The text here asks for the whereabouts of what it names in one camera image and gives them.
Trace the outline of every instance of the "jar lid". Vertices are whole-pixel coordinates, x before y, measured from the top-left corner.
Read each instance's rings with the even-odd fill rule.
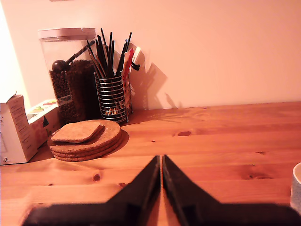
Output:
[[[59,28],[39,30],[42,41],[90,40],[96,35],[95,28]]]

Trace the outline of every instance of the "scoop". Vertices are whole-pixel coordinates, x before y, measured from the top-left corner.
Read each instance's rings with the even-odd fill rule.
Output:
[[[95,41],[91,41],[89,43],[90,46],[92,46],[95,43]],[[80,51],[78,51],[76,54],[71,56],[67,61],[64,60],[56,60],[52,64],[52,71],[55,73],[61,73],[62,71],[68,71],[70,69],[70,63],[77,57],[79,57],[83,52],[87,50],[88,45],[86,45],[84,48],[82,48]]]

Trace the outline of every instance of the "packaging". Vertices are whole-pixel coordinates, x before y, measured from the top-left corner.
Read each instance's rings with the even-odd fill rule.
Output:
[[[46,66],[59,106],[62,126],[99,119],[94,66],[87,41],[96,53],[95,28],[59,28],[38,31]]]
[[[0,142],[0,165],[28,162],[38,151],[22,95],[1,100]]]
[[[26,113],[37,147],[45,143],[48,137],[61,127],[56,100],[45,100]]]

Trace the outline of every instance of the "wood grain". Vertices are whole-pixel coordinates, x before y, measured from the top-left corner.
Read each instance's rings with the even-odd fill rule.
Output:
[[[153,158],[168,154],[220,202],[288,205],[301,162],[301,102],[135,111],[129,139],[104,158],[63,162],[47,146],[1,166],[1,224],[20,225],[39,203],[105,202]],[[164,190],[148,226],[179,225]]]

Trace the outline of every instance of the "wire utensil holder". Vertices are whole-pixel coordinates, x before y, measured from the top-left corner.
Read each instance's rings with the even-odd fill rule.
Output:
[[[129,75],[103,79],[95,76],[95,82],[102,118],[117,123],[129,122],[132,112]]]

